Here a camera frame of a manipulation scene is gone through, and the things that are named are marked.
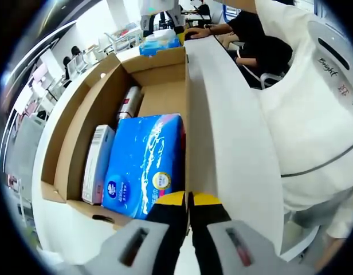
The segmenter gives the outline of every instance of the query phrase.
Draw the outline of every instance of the tissue pack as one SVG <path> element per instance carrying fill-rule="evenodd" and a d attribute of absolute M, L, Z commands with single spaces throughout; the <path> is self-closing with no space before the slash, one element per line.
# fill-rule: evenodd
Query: tissue pack
<path fill-rule="evenodd" d="M 121 120 L 105 176 L 103 207 L 145 219 L 158 198 L 184 190 L 184 138 L 179 114 Z"/>

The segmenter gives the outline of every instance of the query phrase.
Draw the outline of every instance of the person's hand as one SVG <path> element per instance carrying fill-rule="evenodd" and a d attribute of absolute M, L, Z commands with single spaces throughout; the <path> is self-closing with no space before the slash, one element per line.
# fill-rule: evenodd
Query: person's hand
<path fill-rule="evenodd" d="M 198 27 L 191 27 L 189 29 L 186 30 L 186 34 L 187 33 L 196 33 L 196 34 L 193 34 L 190 38 L 192 39 L 196 39 L 196 38 L 204 38 L 204 37 L 207 37 L 209 35 L 211 35 L 211 31 L 210 29 L 200 29 Z"/>

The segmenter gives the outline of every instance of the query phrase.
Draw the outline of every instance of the circular logo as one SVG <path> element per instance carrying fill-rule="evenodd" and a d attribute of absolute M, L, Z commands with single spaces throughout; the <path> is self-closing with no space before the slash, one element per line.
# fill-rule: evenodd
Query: circular logo
<path fill-rule="evenodd" d="M 152 183 L 158 190 L 166 190 L 170 187 L 171 178 L 165 172 L 157 172 L 152 178 Z"/>
<path fill-rule="evenodd" d="M 115 199 L 115 197 L 117 196 L 117 189 L 116 189 L 116 185 L 115 185 L 115 182 L 113 181 L 110 181 L 108 183 L 108 194 L 109 196 L 112 198 L 112 199 Z"/>

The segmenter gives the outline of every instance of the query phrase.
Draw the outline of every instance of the white box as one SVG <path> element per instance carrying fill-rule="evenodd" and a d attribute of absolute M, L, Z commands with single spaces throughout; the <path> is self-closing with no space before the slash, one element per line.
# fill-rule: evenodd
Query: white box
<path fill-rule="evenodd" d="M 96 127 L 87 156 L 82 199 L 91 205 L 100 204 L 115 131 L 107 125 Z"/>

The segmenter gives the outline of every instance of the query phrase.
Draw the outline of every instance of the open cardboard box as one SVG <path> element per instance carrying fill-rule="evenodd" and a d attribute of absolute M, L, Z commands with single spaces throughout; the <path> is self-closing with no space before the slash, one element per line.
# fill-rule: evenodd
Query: open cardboard box
<path fill-rule="evenodd" d="M 257 13 L 255 0 L 214 0 L 229 7 Z"/>
<path fill-rule="evenodd" d="M 120 63 L 110 55 L 109 73 L 83 96 L 81 87 L 65 108 L 53 132 L 41 175 L 42 196 L 67 203 L 79 212 L 108 221 L 117 229 L 131 218 L 92 206 L 82 201 L 81 189 L 89 146 L 95 128 L 101 124 L 116 127 L 116 113 L 132 85 L 142 88 L 144 98 L 138 116 L 180 113 L 186 129 L 186 190 L 188 190 L 188 112 L 189 75 L 184 48 L 158 52 L 153 57 L 139 56 Z M 100 70 L 90 75 L 100 74 Z"/>

